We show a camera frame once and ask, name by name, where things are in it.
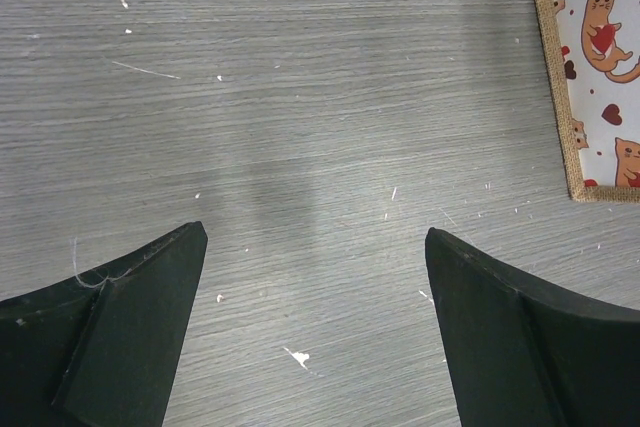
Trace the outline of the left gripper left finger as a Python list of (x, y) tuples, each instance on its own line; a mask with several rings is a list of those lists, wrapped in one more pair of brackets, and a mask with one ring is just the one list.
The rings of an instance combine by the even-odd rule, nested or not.
[(2, 425), (162, 425), (207, 242), (187, 223), (2, 301)]

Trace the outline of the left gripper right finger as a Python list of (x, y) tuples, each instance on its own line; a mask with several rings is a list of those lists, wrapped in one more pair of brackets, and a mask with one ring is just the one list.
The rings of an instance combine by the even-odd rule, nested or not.
[(426, 268), (464, 426), (636, 426), (639, 313), (432, 228)]

